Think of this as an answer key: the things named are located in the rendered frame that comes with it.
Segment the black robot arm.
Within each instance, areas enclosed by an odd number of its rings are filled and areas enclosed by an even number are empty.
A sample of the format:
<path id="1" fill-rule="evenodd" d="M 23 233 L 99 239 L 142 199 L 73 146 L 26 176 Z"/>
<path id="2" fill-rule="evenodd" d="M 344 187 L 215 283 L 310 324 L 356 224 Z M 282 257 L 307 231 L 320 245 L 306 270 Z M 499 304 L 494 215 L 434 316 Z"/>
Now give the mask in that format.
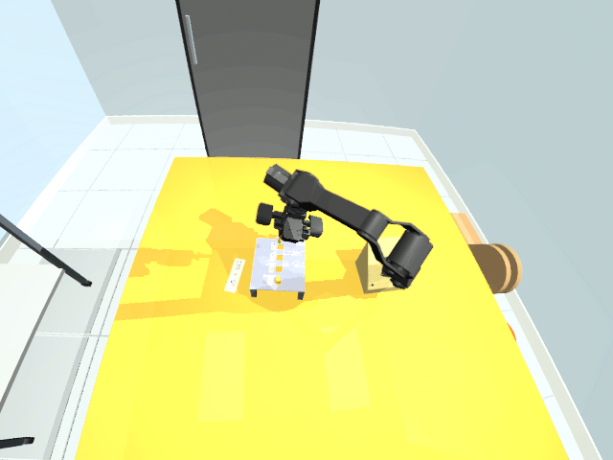
<path id="1" fill-rule="evenodd" d="M 369 210 L 335 194 L 310 172 L 295 170 L 291 174 L 275 164 L 266 173 L 263 184 L 278 192 L 280 201 L 298 212 L 320 211 L 356 231 L 370 245 L 375 259 L 382 264 L 382 277 L 391 278 L 392 285 L 402 290 L 412 285 L 433 248 L 429 237 L 412 222 L 391 220 L 379 210 Z M 377 241 L 388 224 L 401 225 L 405 231 L 391 253 L 384 257 Z M 286 213 L 281 225 L 281 239 L 284 242 L 304 242 L 310 236 L 304 218 L 295 219 Z"/>

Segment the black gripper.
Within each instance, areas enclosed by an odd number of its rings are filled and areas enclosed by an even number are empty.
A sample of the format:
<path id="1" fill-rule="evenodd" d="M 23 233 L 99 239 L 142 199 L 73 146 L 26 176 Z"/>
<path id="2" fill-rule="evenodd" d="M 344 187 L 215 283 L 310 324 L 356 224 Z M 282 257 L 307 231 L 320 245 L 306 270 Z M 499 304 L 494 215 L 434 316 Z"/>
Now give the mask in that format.
<path id="1" fill-rule="evenodd" d="M 260 202 L 257 208 L 255 223 L 267 226 L 270 225 L 271 219 L 274 219 L 273 227 L 274 229 L 278 229 L 280 237 L 282 235 L 283 229 L 283 226 L 281 225 L 281 220 L 286 213 L 290 215 L 293 219 L 304 219 L 304 225 L 306 226 L 306 228 L 309 227 L 311 237 L 319 238 L 323 234 L 322 218 L 309 215 L 309 220 L 306 220 L 307 211 L 298 212 L 287 204 L 284 206 L 284 210 L 282 212 L 273 212 L 273 205 Z"/>

